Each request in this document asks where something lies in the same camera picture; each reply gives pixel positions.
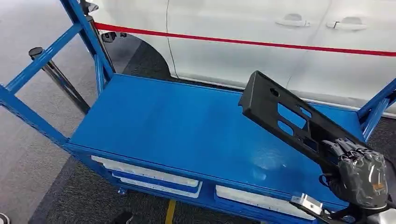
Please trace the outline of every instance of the black pole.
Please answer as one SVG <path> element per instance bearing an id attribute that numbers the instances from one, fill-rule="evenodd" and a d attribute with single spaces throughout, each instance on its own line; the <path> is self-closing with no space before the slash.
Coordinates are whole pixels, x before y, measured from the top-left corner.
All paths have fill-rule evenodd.
<path id="1" fill-rule="evenodd" d="M 42 47 L 32 48 L 29 51 L 29 56 L 32 60 L 35 60 L 43 52 Z M 59 86 L 59 88 L 72 100 L 76 107 L 81 110 L 82 113 L 87 114 L 90 110 L 89 105 L 82 98 L 82 96 L 77 92 L 74 86 L 69 82 L 69 80 L 64 76 L 60 69 L 55 65 L 52 60 L 42 67 L 42 69 L 49 75 L 49 77 Z"/>

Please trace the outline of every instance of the car door handle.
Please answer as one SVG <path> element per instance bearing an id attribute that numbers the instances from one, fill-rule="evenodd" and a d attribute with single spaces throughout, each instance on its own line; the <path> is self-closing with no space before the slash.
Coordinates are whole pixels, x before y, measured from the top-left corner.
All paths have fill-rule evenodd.
<path id="1" fill-rule="evenodd" d="M 311 25 L 310 22 L 304 20 L 303 17 L 297 13 L 287 14 L 283 18 L 276 20 L 275 23 L 292 27 L 309 27 Z"/>
<path id="2" fill-rule="evenodd" d="M 355 16 L 348 16 L 341 21 L 330 21 L 326 23 L 328 28 L 339 30 L 364 30 L 367 25 L 362 22 L 362 19 Z"/>

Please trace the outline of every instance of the shoe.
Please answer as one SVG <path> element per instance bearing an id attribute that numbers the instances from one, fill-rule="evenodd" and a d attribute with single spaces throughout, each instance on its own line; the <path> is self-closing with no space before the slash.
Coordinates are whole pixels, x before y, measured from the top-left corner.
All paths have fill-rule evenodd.
<path id="1" fill-rule="evenodd" d="M 0 224 L 10 224 L 10 219 L 3 213 L 0 213 Z"/>

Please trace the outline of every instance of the car door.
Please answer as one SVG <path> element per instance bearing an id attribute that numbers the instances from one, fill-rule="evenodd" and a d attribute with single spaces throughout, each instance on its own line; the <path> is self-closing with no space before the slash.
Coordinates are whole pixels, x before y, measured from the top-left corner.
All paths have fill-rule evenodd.
<path id="1" fill-rule="evenodd" d="M 170 0 L 167 26 L 176 74 L 243 89 L 260 70 L 286 86 L 305 52 L 298 46 L 314 37 L 329 5 L 329 0 Z"/>
<path id="2" fill-rule="evenodd" d="M 364 105 L 396 77 L 395 9 L 395 0 L 333 0 L 312 44 L 353 54 L 307 52 L 287 88 L 304 98 Z"/>

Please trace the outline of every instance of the white car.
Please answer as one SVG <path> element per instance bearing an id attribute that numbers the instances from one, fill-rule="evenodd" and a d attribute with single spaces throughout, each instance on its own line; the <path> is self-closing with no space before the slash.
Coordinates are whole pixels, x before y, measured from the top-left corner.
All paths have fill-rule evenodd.
<path id="1" fill-rule="evenodd" d="M 180 79 L 243 89 L 259 70 L 356 109 L 396 77 L 396 0 L 88 1 L 101 33 L 142 39 Z"/>

